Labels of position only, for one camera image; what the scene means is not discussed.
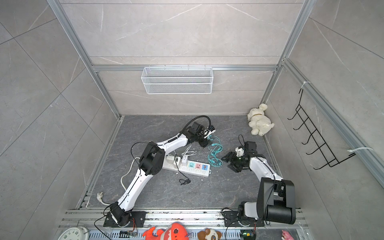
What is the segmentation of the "white USB charger adapter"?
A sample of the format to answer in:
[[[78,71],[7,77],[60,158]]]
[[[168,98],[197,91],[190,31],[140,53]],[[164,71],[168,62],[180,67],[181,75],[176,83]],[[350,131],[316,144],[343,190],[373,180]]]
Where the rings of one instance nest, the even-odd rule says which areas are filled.
[[[175,157],[172,156],[172,155],[167,155],[167,156],[166,156],[166,160],[167,160],[167,162],[170,163],[170,164],[174,164],[174,163],[175,163]]]

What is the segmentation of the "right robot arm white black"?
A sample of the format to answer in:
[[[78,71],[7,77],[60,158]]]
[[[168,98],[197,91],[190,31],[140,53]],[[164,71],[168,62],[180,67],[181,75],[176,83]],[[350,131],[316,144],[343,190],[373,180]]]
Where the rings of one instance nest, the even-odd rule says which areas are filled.
[[[263,227],[270,222],[293,225],[296,222],[296,195],[292,181],[279,176],[260,154],[244,154],[241,157],[229,152],[222,158],[235,173],[253,172],[260,181],[256,202],[241,202],[237,216],[229,217],[241,226],[256,224]]]

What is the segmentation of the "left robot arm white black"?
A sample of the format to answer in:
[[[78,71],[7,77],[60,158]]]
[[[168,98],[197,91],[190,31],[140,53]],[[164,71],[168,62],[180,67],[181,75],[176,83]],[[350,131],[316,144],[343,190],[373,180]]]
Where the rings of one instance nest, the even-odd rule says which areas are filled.
[[[216,129],[209,123],[208,127],[189,122],[176,136],[160,143],[149,142],[139,159],[137,173],[117,202],[109,206],[107,215],[119,227],[127,226],[131,221],[131,212],[140,193],[148,181],[163,168],[165,157],[178,148],[198,142],[201,147],[208,145],[208,136]]]

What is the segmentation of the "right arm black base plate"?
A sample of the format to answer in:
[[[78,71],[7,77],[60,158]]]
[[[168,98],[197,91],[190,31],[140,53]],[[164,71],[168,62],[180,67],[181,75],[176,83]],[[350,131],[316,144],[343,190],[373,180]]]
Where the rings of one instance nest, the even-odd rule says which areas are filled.
[[[221,210],[221,215],[224,218],[225,227],[264,227],[265,223],[261,220],[242,216],[238,211],[228,208]]]

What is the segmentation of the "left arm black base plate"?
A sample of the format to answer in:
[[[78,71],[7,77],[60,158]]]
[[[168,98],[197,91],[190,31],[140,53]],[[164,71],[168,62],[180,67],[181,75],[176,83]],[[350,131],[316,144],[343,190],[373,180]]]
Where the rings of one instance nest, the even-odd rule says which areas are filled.
[[[135,225],[137,228],[142,228],[144,226],[146,214],[147,214],[147,212],[145,212],[145,211],[133,211],[130,213],[129,217],[128,216],[123,217],[123,223],[125,223],[125,225],[119,225],[113,219],[112,214],[107,213],[103,227],[133,228]]]

